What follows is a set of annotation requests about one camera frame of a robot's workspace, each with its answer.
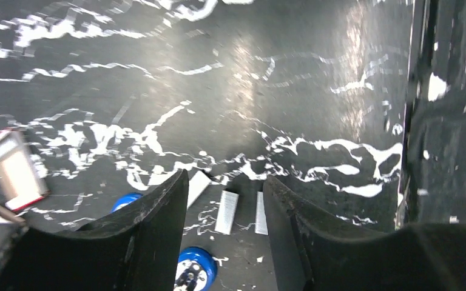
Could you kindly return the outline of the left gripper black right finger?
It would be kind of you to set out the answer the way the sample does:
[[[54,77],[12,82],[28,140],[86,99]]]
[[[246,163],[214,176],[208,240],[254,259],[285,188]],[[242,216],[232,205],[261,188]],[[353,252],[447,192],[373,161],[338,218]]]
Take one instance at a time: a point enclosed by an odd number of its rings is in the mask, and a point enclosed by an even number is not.
[[[466,224],[378,232],[337,218],[273,176],[263,199],[279,290],[466,290]]]

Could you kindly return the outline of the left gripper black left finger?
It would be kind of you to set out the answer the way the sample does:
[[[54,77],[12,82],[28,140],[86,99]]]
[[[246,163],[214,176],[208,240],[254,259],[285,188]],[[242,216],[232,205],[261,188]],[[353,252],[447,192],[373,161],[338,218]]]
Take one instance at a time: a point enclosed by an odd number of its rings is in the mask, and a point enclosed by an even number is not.
[[[77,230],[0,224],[0,290],[172,290],[188,189],[179,170]]]

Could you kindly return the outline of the blue stapler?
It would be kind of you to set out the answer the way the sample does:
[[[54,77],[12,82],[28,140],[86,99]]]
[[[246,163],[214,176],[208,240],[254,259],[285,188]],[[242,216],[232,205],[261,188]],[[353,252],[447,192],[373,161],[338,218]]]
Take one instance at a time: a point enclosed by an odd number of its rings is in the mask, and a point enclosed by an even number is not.
[[[174,290],[208,291],[217,277],[211,254],[199,247],[187,247],[178,257]]]
[[[113,205],[111,212],[115,212],[120,208],[140,199],[143,195],[140,193],[131,192],[120,197],[116,203]]]

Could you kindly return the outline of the staple box tray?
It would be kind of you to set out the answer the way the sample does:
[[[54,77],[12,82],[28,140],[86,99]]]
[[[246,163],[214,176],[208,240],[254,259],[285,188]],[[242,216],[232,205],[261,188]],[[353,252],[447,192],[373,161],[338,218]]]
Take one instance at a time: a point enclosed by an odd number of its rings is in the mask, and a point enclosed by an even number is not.
[[[14,212],[50,195],[19,130],[0,131],[0,186],[6,198],[4,205]]]

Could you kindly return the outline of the small white staple strip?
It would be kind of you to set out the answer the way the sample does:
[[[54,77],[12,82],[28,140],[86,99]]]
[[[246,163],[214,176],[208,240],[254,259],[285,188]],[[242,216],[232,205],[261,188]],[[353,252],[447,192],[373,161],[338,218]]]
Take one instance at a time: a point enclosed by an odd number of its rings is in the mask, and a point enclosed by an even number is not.
[[[190,180],[188,188],[187,206],[189,209],[197,198],[204,192],[204,190],[211,183],[211,179],[202,171],[198,171]]]

